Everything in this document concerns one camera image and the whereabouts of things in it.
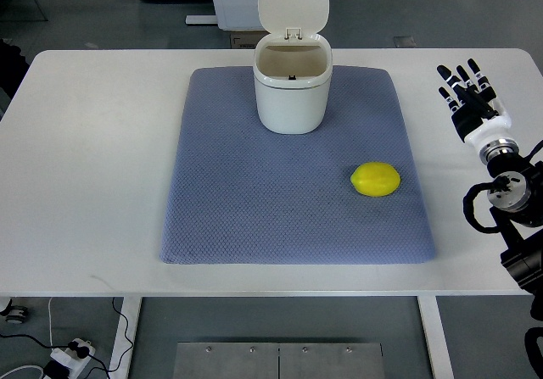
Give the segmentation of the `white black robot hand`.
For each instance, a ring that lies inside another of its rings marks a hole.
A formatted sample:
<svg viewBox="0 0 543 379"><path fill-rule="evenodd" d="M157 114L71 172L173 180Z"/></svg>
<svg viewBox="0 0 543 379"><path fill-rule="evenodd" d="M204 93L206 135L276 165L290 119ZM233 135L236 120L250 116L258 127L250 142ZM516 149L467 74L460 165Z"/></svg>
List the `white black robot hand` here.
<svg viewBox="0 0 543 379"><path fill-rule="evenodd" d="M437 72L447 84L453 95L441 86L439 94L445 100L451 121L457 135L465 142L475 131L482 131L483 126L493 123L496 118L505 118L505 111L497 107L497 95L489 79L479 68L474 59L467 61L471 75L462 65L456 67L454 74L448 67L440 64Z"/></svg>

